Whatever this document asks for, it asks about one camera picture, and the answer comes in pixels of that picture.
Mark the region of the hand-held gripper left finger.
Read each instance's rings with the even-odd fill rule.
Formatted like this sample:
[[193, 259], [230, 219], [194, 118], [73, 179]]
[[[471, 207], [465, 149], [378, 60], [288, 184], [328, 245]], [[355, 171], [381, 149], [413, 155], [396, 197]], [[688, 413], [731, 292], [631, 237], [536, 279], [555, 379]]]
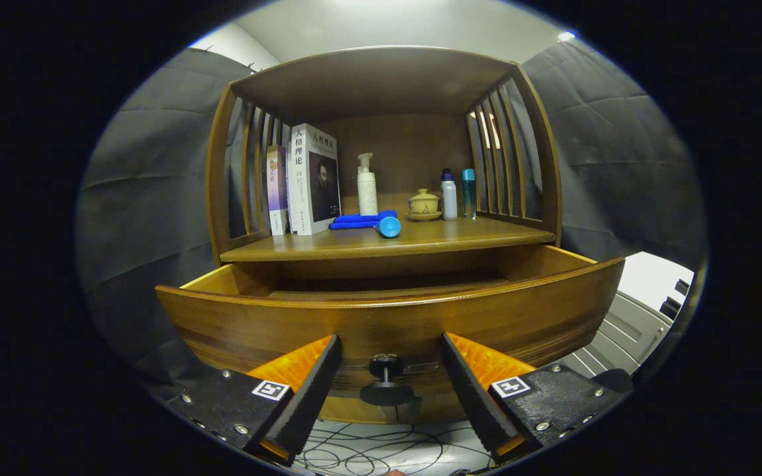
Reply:
[[330, 335], [246, 373], [215, 370], [166, 407], [221, 443], [290, 466], [314, 428], [341, 356], [341, 340]]

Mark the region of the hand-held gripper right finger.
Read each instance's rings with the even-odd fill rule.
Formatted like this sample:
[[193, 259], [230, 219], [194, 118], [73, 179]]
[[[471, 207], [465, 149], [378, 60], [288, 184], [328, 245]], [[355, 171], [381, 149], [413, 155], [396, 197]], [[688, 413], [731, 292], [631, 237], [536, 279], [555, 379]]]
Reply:
[[586, 377], [563, 364], [535, 368], [451, 333], [441, 358], [454, 394], [498, 464], [558, 445], [620, 403], [620, 371]]

